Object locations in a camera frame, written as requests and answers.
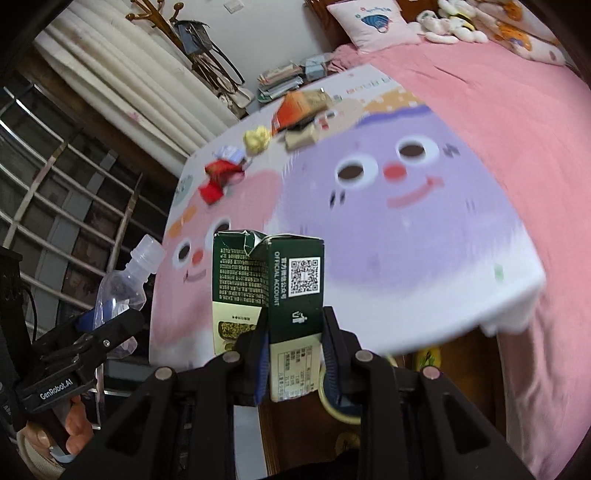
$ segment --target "stack of books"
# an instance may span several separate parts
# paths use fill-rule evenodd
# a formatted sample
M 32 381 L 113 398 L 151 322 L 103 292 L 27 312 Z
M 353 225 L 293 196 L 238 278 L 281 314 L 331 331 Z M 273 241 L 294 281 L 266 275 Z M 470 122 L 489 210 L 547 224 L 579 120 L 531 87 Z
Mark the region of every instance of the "stack of books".
M 284 96 L 291 90 L 296 90 L 304 83 L 300 77 L 302 69 L 295 63 L 288 63 L 283 67 L 267 70 L 259 75 L 258 101 L 269 103 L 276 98 Z

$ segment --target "green carton box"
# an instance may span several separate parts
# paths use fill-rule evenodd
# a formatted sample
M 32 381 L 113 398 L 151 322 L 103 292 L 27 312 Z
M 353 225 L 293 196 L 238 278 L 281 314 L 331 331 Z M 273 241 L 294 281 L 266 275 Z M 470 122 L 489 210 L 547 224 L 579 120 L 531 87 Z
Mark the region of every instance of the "green carton box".
M 318 389 L 324 242 L 297 235 L 224 231 L 213 238 L 213 344 L 216 354 L 269 311 L 271 399 Z

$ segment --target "pillow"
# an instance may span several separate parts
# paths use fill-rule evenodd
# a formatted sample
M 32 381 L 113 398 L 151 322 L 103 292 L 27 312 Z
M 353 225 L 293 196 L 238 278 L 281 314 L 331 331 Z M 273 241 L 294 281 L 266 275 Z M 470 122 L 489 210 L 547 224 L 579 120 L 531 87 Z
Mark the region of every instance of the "pillow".
M 420 43 L 394 0 L 348 0 L 326 7 L 360 52 Z

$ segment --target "cartoon tablecloth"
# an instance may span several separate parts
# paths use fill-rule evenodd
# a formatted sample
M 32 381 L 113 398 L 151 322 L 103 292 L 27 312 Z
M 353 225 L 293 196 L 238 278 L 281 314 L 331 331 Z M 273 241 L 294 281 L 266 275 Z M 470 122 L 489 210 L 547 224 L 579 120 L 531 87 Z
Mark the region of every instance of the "cartoon tablecloth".
M 224 145 L 270 125 L 279 103 L 187 160 L 156 276 L 150 361 L 195 368 L 213 356 L 213 234 L 297 233 L 325 241 L 324 303 L 364 348 L 404 353 L 477 325 L 527 327 L 545 276 L 501 187 L 421 100 L 372 66 L 316 82 L 340 102 L 321 140 L 286 152 L 281 136 L 208 206 L 197 187 Z

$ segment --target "bottle cap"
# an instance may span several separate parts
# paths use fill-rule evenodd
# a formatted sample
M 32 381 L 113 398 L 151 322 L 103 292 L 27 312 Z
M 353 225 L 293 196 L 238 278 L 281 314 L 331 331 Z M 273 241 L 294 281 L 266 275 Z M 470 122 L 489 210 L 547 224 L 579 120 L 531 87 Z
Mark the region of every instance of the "bottle cap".
M 150 273 L 158 271 L 165 255 L 166 250 L 163 246 L 149 235 L 144 235 L 138 246 L 131 251 L 131 258 Z

